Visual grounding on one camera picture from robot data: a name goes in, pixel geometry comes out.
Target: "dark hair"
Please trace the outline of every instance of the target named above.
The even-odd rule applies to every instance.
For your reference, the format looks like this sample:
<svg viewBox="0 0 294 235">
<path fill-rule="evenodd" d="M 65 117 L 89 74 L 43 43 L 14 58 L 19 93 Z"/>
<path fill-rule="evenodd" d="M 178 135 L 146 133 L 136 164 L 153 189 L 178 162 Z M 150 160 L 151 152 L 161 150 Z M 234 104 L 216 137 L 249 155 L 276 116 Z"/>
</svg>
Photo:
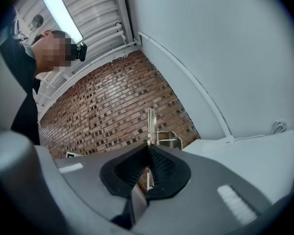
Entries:
<svg viewBox="0 0 294 235">
<path fill-rule="evenodd" d="M 66 43 L 66 60 L 74 61 L 77 58 L 77 46 L 73 42 L 73 40 L 70 37 L 67 37 L 67 33 L 62 31 L 62 30 L 51 30 L 52 34 L 55 35 L 56 38 L 65 38 L 65 43 Z M 36 43 L 39 39 L 42 38 L 42 34 L 39 34 L 35 36 L 33 42 L 31 45 Z"/>
<path fill-rule="evenodd" d="M 64 31 L 62 31 L 62 30 L 51 30 L 51 32 L 54 34 L 54 33 L 56 33 L 57 35 L 59 35 L 59 37 L 65 37 L 65 32 Z M 33 45 L 33 44 L 35 44 L 39 39 L 41 39 L 42 38 L 42 34 L 39 34 L 39 35 L 37 35 L 35 38 L 34 38 L 34 40 L 33 40 L 33 42 L 31 43 L 31 45 Z"/>
</svg>

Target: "cable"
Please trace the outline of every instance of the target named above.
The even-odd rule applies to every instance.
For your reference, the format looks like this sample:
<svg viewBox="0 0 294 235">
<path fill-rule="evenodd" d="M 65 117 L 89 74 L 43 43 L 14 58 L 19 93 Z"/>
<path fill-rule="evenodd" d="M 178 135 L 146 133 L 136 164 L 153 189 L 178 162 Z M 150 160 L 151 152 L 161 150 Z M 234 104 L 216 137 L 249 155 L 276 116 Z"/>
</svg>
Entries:
<svg viewBox="0 0 294 235">
<path fill-rule="evenodd" d="M 238 141 L 238 140 L 254 139 L 254 138 L 260 138 L 260 137 L 265 137 L 265 135 L 256 135 L 256 136 L 251 136 L 251 137 L 246 137 L 246 138 L 238 138 L 238 139 L 234 139 L 234 142 Z"/>
<path fill-rule="evenodd" d="M 283 120 L 276 121 L 271 129 L 271 135 L 285 132 L 287 130 L 286 122 Z"/>
</svg>

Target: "person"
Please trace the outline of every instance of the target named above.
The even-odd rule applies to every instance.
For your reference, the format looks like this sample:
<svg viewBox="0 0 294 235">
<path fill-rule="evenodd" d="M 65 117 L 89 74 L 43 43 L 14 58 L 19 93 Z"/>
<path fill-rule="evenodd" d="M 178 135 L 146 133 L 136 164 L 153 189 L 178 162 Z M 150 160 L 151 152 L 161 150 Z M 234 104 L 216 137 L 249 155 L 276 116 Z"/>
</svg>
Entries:
<svg viewBox="0 0 294 235">
<path fill-rule="evenodd" d="M 61 30 L 46 30 L 35 37 L 30 45 L 8 37 L 0 46 L 1 55 L 15 79 L 27 93 L 11 130 L 27 136 L 40 145 L 38 110 L 33 89 L 38 93 L 40 81 L 36 75 L 70 66 L 76 59 L 77 46 L 68 34 Z"/>
</svg>

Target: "brick wall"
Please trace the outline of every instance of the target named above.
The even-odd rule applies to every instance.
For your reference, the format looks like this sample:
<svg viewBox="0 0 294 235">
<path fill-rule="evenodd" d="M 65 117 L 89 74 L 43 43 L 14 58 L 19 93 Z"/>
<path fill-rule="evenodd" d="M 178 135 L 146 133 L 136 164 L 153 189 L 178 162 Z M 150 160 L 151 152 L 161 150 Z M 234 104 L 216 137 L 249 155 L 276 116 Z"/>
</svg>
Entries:
<svg viewBox="0 0 294 235">
<path fill-rule="evenodd" d="M 88 155 L 146 141 L 151 106 L 159 130 L 174 131 L 184 147 L 199 138 L 163 76 L 136 51 L 81 78 L 48 109 L 41 119 L 45 145 L 59 159 L 67 151 Z"/>
<path fill-rule="evenodd" d="M 143 194 L 147 193 L 147 169 L 145 169 L 139 178 L 137 185 L 142 190 Z"/>
</svg>

